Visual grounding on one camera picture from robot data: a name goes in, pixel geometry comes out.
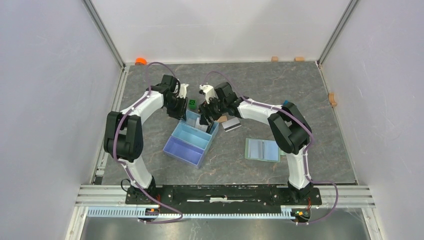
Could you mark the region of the blue three-compartment organizer tray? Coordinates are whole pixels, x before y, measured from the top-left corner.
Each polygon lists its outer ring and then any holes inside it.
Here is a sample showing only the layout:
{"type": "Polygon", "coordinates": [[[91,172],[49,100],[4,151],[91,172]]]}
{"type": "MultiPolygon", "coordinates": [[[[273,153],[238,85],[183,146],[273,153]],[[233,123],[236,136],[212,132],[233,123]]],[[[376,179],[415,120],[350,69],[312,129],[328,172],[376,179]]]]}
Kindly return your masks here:
{"type": "Polygon", "coordinates": [[[187,110],[186,120],[179,121],[166,142],[163,152],[199,169],[219,131],[219,123],[215,121],[213,133],[208,134],[195,128],[197,118],[200,118],[198,113],[187,110]]]}

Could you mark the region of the silver magnetic stripe card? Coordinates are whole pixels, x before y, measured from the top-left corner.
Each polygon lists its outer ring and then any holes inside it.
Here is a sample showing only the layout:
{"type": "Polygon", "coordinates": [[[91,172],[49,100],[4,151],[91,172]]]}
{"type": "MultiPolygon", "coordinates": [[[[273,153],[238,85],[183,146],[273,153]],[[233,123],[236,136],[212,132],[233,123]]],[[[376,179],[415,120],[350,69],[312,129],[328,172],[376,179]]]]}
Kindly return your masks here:
{"type": "Polygon", "coordinates": [[[234,118],[228,119],[227,121],[222,122],[221,125],[225,132],[229,132],[239,128],[241,126],[241,122],[237,117],[234,117],[234,118]]]}

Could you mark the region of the green card holder wallet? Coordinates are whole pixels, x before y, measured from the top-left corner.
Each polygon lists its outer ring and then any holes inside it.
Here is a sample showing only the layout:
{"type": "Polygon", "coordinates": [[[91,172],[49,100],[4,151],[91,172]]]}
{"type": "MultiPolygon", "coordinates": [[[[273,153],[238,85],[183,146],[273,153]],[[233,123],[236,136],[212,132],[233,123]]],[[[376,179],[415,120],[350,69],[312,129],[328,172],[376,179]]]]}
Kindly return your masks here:
{"type": "Polygon", "coordinates": [[[279,163],[286,153],[274,140],[246,138],[244,158],[247,160],[279,163]]]}

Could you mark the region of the stack of credit cards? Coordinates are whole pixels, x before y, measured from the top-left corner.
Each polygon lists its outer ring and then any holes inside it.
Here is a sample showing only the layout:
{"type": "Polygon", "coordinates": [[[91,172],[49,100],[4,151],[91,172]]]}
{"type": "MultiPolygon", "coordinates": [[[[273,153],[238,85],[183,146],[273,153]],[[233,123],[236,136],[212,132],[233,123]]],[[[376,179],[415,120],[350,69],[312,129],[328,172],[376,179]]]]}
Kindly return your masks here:
{"type": "Polygon", "coordinates": [[[203,132],[205,132],[205,133],[207,133],[208,132],[208,125],[206,124],[206,125],[204,125],[204,124],[201,124],[200,123],[200,120],[201,120],[201,118],[200,117],[197,117],[196,118],[196,121],[195,121],[195,125],[194,125],[194,127],[196,128],[196,129],[198,129],[198,130],[200,130],[200,131],[203,131],[203,132]]]}

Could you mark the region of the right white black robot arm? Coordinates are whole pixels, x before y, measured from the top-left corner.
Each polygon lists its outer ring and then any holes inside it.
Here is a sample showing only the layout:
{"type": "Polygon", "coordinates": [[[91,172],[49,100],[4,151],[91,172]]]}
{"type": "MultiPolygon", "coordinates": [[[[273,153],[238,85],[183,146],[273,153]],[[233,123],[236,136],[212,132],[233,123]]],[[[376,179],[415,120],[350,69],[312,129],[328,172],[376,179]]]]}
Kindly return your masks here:
{"type": "Polygon", "coordinates": [[[199,92],[205,97],[198,107],[201,125],[210,126],[223,114],[268,125],[277,146],[286,154],[289,199],[302,204],[309,198],[313,183],[304,156],[312,140],[312,131],[295,104],[270,105],[237,96],[229,82],[217,87],[203,84],[199,86],[199,92]]]}

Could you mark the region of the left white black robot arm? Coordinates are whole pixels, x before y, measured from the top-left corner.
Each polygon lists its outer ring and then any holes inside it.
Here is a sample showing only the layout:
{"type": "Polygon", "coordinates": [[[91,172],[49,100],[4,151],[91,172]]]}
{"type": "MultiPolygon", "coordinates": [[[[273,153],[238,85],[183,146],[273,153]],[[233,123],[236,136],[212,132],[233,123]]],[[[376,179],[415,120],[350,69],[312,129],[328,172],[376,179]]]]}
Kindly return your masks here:
{"type": "Polygon", "coordinates": [[[151,186],[154,178],[148,172],[142,152],[143,124],[157,110],[176,120],[187,119],[188,84],[172,75],[163,75],[160,83],[149,86],[142,97],[122,111],[111,111],[106,117],[103,149],[123,168],[131,186],[145,204],[153,203],[157,190],[151,186]]]}

